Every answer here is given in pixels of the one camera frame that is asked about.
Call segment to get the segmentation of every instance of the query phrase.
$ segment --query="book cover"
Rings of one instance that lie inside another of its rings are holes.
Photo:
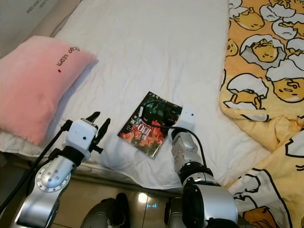
[[[164,103],[150,103],[153,101],[161,101]],[[160,98],[152,92],[148,92],[118,133],[120,138],[141,150],[149,157],[155,158],[159,148],[168,135],[168,129],[152,127],[144,123],[141,117],[139,117],[141,108],[144,108],[142,118],[149,124],[158,126],[174,125],[181,114],[182,108]]]

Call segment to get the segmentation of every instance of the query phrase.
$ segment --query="bed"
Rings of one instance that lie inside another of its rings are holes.
[[[148,91],[196,111],[194,132],[207,164],[228,186],[269,155],[219,108],[227,50],[228,1],[82,0],[55,38],[97,56],[62,97],[40,146],[0,132],[0,151],[34,160],[66,119],[101,111],[111,124],[100,146],[78,171],[145,188],[181,186],[168,140],[153,160],[117,133]],[[61,148],[61,137],[54,148]]]

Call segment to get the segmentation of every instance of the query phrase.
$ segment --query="tiled floor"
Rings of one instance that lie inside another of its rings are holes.
[[[89,210],[102,199],[127,195],[132,228],[165,228],[164,209],[168,198],[109,185],[72,179],[60,198],[60,208],[52,228],[79,228]]]

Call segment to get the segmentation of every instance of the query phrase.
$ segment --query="black cable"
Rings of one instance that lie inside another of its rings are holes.
[[[167,104],[167,103],[165,103],[165,102],[163,102],[163,101],[151,101],[151,102],[149,102],[149,103],[147,103],[146,105],[143,106],[143,111],[142,111],[142,113],[144,113],[144,110],[145,110],[145,108],[147,107],[147,105],[149,105],[149,104],[151,104],[151,103],[161,103],[161,104],[164,104],[164,105],[166,105],[166,106],[172,108],[171,105],[169,105],[169,104]],[[196,139],[196,141],[197,141],[198,144],[199,144],[199,150],[200,150],[201,158],[202,158],[202,160],[203,160],[204,166],[207,168],[207,164],[206,164],[206,160],[205,160],[205,156],[204,156],[203,146],[201,145],[200,139],[198,138],[198,136],[197,136],[194,132],[192,132],[192,131],[190,131],[190,130],[188,130],[188,129],[186,129],[186,128],[183,128],[183,127],[173,127],[173,126],[168,127],[168,126],[158,126],[158,125],[150,124],[150,123],[148,123],[147,121],[144,120],[143,116],[141,116],[141,119],[142,119],[142,121],[143,121],[145,124],[147,124],[147,125],[149,125],[149,126],[151,126],[151,127],[158,127],[158,128],[164,128],[164,129],[177,129],[177,130],[181,130],[181,131],[188,132],[188,133],[192,134],[193,137]]]
[[[6,198],[6,200],[1,204],[0,214],[5,210],[5,208],[10,203],[10,201],[14,198],[14,196],[17,194],[17,192],[21,189],[21,187],[25,183],[25,181],[32,175],[32,173],[35,171],[35,168],[39,165],[39,162],[43,159],[44,155],[46,155],[46,153],[49,151],[49,149],[52,147],[52,145],[60,137],[62,132],[67,131],[70,128],[71,124],[72,124],[72,121],[67,120],[65,122],[65,124],[60,128],[60,131],[52,139],[52,141],[46,146],[46,148],[39,155],[39,157],[37,157],[37,159],[35,160],[33,165],[30,167],[29,171],[26,172],[26,174],[22,177],[22,179],[17,184],[17,186],[14,188],[14,190],[10,193],[10,195]]]

